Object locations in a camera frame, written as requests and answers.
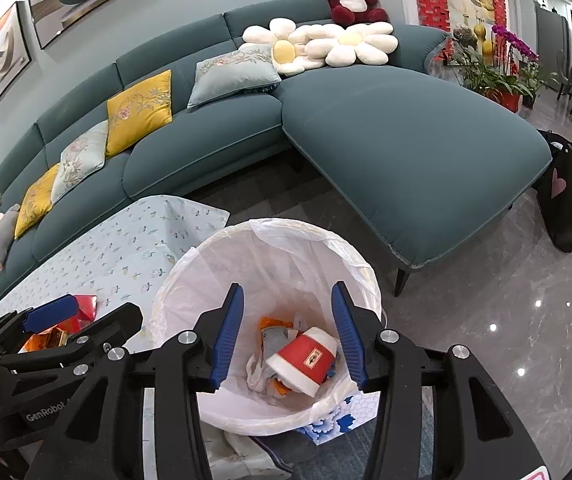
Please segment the yellow embroidered cushion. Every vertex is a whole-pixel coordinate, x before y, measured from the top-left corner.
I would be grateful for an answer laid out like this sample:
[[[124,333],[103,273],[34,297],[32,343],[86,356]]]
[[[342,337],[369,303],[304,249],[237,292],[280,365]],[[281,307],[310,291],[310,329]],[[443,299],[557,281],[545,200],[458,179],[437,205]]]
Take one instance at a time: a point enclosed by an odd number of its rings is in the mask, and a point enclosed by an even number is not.
[[[171,124],[172,72],[166,70],[107,101],[106,156],[118,155],[149,133]]]
[[[26,191],[14,227],[15,240],[35,226],[51,210],[51,190],[58,170],[59,164],[52,166]]]

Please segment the red white paper cup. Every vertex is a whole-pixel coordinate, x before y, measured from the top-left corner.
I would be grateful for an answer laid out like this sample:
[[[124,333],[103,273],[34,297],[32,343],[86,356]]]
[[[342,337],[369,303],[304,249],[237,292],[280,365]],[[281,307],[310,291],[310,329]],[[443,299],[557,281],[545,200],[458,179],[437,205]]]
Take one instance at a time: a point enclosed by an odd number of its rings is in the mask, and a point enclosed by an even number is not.
[[[318,327],[311,327],[266,360],[266,365],[289,389],[314,398],[333,363],[338,341]]]

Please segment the orange plastic bag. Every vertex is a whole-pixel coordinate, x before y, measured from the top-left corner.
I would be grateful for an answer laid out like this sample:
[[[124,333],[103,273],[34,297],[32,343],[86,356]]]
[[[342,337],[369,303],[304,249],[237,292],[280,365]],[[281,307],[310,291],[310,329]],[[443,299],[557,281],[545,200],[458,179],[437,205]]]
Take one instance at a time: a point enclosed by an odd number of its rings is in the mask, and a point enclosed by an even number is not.
[[[42,333],[34,334],[22,346],[21,352],[34,352],[62,347],[66,344],[69,334],[59,326],[52,326]]]

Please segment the white cloth towel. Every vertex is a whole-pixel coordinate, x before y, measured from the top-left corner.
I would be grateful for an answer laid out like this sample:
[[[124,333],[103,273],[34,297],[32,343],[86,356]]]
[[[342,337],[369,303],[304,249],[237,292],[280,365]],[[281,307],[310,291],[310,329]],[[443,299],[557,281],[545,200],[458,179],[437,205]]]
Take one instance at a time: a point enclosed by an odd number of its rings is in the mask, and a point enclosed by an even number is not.
[[[266,360],[276,352],[266,353],[263,350],[260,334],[258,350],[250,356],[246,365],[247,385],[254,392],[265,393],[280,399],[287,396],[290,389],[280,381],[277,374],[266,364]]]

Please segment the orange torn wrapper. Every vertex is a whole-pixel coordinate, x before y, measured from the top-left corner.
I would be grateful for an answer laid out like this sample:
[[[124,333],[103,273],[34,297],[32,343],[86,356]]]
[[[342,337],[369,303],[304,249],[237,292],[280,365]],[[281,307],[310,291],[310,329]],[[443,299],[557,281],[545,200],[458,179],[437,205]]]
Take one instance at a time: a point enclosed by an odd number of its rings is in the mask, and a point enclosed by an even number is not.
[[[263,316],[259,323],[259,331],[262,339],[262,348],[266,353],[276,352],[293,341],[299,332],[293,327],[292,322]]]

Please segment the potted orchid plant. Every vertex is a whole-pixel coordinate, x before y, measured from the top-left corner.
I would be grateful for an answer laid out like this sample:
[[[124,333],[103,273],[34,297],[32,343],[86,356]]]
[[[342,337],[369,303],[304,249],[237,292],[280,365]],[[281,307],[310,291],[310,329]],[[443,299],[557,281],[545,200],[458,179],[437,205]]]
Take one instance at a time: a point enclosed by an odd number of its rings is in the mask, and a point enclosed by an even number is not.
[[[504,25],[460,25],[453,39],[462,85],[513,113],[521,104],[533,107],[539,90],[557,82],[557,74],[548,72],[539,55]]]

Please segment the light blue cushion right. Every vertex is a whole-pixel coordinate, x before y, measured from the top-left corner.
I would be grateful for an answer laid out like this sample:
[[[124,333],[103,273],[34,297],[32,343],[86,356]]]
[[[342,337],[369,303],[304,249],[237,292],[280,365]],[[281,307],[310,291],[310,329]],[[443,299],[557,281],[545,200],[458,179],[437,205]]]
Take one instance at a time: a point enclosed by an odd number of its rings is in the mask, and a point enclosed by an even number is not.
[[[274,88],[280,81],[272,48],[266,44],[243,44],[233,52],[197,64],[187,108],[192,110],[243,91]]]

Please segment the yellow embroidered cushion left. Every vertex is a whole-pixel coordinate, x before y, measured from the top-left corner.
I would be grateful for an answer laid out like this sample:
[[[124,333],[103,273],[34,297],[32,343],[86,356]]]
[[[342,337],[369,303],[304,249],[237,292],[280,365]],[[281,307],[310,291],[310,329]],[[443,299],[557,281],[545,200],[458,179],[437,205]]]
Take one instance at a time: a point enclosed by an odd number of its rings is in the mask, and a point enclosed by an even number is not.
[[[35,226],[51,210],[51,190],[58,170],[59,164],[52,166],[26,191],[14,227],[15,240]]]

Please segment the abstract framed picture left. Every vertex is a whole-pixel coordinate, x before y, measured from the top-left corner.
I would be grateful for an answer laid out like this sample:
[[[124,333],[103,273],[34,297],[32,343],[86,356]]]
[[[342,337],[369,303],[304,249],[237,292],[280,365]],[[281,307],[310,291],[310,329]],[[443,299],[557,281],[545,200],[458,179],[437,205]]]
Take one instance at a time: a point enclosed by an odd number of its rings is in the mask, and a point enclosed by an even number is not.
[[[31,62],[16,1],[0,17],[0,99]]]

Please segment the blue white tissue box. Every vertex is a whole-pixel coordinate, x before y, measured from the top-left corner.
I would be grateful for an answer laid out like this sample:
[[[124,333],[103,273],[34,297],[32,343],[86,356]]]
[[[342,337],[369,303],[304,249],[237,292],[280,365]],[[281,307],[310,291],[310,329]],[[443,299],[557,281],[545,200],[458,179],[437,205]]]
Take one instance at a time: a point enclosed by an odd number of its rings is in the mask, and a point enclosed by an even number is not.
[[[356,392],[343,399],[333,411],[297,429],[315,445],[322,445],[356,430],[377,417],[379,393]]]

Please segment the light blue cushion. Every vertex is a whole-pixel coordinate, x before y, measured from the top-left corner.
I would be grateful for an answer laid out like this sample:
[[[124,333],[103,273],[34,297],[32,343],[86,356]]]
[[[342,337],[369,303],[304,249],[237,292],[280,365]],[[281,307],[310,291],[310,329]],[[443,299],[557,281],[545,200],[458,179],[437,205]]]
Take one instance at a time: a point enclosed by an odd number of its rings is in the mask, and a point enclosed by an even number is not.
[[[243,44],[233,52],[197,64],[187,108],[192,110],[243,91],[274,88],[280,81],[272,48],[266,44]]]
[[[63,150],[51,188],[50,201],[53,205],[104,166],[107,139],[108,121],[104,120],[89,128]]]

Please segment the grey plush toy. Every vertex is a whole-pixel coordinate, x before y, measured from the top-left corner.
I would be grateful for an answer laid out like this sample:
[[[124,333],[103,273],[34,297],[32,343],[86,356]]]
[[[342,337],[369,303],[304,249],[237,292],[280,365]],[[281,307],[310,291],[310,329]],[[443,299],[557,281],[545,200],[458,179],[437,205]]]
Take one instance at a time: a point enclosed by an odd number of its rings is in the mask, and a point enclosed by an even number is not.
[[[9,248],[14,241],[14,229],[19,218],[20,205],[14,204],[0,218],[0,272],[4,268]]]

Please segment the white lined trash bin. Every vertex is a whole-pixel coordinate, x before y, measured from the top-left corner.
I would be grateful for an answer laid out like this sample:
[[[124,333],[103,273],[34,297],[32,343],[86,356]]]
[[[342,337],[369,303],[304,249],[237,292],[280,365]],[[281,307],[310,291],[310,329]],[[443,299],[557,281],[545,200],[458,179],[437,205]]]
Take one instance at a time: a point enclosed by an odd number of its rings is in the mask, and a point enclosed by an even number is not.
[[[231,365],[216,392],[199,394],[200,416],[232,434],[281,434],[328,416],[356,385],[339,358],[335,374],[315,396],[277,396],[266,384],[250,388],[247,364],[259,351],[260,325],[276,320],[335,335],[330,293],[339,281],[357,306],[381,312],[373,267],[342,237],[299,220],[249,220],[220,230],[179,259],[153,301],[149,333],[161,346],[194,327],[202,313],[219,308],[229,286],[239,284],[245,306]]]

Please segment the white flower pillow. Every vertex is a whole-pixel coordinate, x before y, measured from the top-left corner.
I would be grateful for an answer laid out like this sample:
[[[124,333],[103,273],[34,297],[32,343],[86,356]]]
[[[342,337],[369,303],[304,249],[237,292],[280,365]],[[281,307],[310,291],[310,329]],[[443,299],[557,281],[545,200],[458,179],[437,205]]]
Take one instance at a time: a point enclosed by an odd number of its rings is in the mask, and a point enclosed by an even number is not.
[[[356,62],[385,65],[399,45],[393,30],[387,22],[359,23],[349,27],[312,25],[307,30],[309,41],[304,52],[311,60],[323,61],[330,67],[347,67]]]
[[[277,73],[282,77],[290,77],[325,65],[323,60],[305,54],[305,46],[310,41],[309,29],[309,25],[299,26],[289,18],[273,18],[269,27],[247,27],[241,38],[245,44],[269,46]]]

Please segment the red gold gift box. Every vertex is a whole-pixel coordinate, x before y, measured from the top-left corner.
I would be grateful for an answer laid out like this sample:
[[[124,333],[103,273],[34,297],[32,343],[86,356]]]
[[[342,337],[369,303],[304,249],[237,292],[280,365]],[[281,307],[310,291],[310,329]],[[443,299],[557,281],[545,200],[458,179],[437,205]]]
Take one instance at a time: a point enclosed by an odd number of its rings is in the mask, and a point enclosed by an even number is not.
[[[76,334],[95,321],[97,314],[98,298],[96,295],[75,295],[77,301],[77,314],[60,322],[58,327],[68,334]]]

